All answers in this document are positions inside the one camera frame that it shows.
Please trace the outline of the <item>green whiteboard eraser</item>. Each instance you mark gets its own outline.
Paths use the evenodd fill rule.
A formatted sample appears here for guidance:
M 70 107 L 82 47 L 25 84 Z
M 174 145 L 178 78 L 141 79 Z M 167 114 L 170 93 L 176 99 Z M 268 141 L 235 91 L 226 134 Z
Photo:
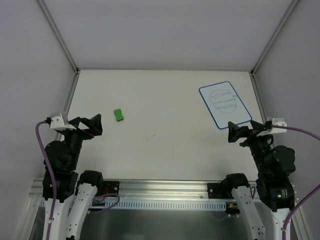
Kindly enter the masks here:
M 122 110 L 121 109 L 115 109 L 114 111 L 113 111 L 113 113 L 114 113 L 114 116 L 115 116 L 115 120 L 117 121 L 117 122 L 121 122 L 121 121 L 123 121 L 124 120 L 124 116 L 123 116 L 123 113 L 122 113 Z

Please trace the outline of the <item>blue-framed small whiteboard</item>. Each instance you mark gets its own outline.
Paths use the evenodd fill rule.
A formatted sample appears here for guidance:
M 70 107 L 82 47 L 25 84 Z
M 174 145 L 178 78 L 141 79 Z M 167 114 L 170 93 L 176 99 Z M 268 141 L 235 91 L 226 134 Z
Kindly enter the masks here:
M 228 122 L 241 125 L 253 119 L 229 81 L 203 86 L 198 91 L 219 130 L 227 129 Z

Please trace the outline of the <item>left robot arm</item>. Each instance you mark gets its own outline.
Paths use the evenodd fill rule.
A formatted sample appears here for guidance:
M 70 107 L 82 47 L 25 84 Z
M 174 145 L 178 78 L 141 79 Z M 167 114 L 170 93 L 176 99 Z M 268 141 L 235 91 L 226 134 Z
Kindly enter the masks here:
M 36 137 L 44 157 L 42 180 L 45 220 L 44 240 L 78 240 L 86 215 L 95 196 L 104 191 L 103 175 L 94 170 L 76 172 L 83 141 L 103 133 L 102 116 L 68 120 L 64 112 L 53 113 L 43 124 L 63 135 L 43 145 L 38 123 Z

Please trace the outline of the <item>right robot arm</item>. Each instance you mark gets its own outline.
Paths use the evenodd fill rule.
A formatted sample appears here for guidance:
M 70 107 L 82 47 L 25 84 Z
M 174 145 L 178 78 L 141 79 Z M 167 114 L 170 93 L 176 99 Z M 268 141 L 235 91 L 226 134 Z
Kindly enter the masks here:
M 274 118 L 264 124 L 253 120 L 250 124 L 251 127 L 247 127 L 228 122 L 228 142 L 235 143 L 243 138 L 239 145 L 250 149 L 258 172 L 255 189 L 269 212 L 269 226 L 264 226 L 259 216 L 245 174 L 228 174 L 219 187 L 228 198 L 235 199 L 249 239 L 278 240 L 281 233 L 288 236 L 280 223 L 288 224 L 285 214 L 295 207 L 294 188 L 289 180 L 296 170 L 295 151 L 284 145 L 272 147 L 274 136 L 287 131 L 285 121 Z

